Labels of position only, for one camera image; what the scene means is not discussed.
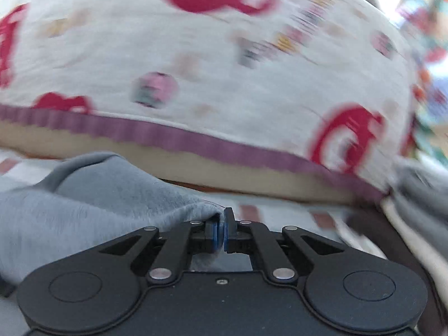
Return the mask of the dark brown folded garment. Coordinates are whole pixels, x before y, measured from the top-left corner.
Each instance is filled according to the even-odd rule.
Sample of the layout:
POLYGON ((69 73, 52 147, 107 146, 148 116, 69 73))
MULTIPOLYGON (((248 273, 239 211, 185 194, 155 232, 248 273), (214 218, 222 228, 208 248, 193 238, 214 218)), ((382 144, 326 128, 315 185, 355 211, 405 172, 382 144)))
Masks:
POLYGON ((386 216, 377 210, 360 210, 350 213, 346 224, 378 246, 388 260, 413 270, 424 281, 428 289, 428 301, 418 321, 418 330, 422 335, 447 335, 447 310, 432 277, 415 258, 386 216))

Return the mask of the dark grey folded garment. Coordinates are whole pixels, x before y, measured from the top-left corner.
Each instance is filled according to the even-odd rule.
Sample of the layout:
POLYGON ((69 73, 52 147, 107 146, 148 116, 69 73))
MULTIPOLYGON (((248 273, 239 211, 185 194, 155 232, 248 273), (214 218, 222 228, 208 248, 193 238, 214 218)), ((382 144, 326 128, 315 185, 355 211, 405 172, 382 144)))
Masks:
POLYGON ((447 257, 447 171, 401 161, 393 166, 389 185, 401 219, 447 257))

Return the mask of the bear print headboard cover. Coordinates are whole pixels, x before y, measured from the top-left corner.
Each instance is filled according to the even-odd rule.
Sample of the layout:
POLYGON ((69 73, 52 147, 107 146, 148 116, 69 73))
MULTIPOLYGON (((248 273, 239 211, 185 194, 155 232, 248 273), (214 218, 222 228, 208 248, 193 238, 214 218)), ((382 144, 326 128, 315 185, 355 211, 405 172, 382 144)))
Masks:
POLYGON ((410 53, 367 0, 1 0, 1 122, 384 195, 410 53))

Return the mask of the checkered bed sheet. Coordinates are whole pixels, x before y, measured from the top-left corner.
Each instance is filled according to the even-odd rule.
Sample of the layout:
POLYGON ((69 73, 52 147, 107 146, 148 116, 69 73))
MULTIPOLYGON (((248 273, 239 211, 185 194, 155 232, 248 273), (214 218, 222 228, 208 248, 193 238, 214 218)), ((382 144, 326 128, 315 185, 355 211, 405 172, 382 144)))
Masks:
MULTIPOLYGON (((14 151, 1 149, 1 190, 23 187, 41 181, 59 164, 59 160, 28 158, 14 151)), ((273 231, 294 225, 306 231, 347 243, 355 249, 386 259, 379 246, 364 235, 359 235, 344 224, 350 209, 338 205, 308 205, 269 197, 236 193, 207 193, 183 187, 194 194, 222 207, 231 207, 238 220, 264 223, 273 231)))

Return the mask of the grey sweatpants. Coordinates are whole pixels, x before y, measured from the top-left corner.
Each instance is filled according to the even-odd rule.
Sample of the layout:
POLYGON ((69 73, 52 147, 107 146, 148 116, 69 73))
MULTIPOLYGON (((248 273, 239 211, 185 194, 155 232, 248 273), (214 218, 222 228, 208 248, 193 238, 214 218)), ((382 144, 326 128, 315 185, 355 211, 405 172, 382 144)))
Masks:
POLYGON ((80 155, 37 184, 1 180, 1 279, 16 285, 43 265, 140 228, 169 231, 215 215, 221 206, 119 155, 80 155))

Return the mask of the beige folded garment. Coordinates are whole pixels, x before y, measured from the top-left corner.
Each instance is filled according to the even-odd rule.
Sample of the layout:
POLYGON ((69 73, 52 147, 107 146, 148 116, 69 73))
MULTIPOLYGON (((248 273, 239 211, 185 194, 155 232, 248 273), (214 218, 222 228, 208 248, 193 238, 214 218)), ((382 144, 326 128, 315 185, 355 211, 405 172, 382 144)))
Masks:
POLYGON ((431 246, 420 234, 412 230, 399 216, 396 207, 391 199, 383 199, 381 201, 381 209, 387 220, 406 246, 412 252, 416 259, 429 272, 434 281, 437 292, 447 306, 448 300, 448 266, 447 260, 431 246))

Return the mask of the floral quilted blanket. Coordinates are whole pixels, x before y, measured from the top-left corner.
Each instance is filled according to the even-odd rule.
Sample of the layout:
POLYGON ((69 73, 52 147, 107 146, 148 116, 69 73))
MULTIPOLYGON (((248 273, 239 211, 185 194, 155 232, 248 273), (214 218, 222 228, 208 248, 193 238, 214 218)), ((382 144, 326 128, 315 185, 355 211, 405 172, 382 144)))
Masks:
POLYGON ((412 139, 421 153, 447 166, 447 0, 401 0, 396 25, 412 48, 416 99, 412 139))

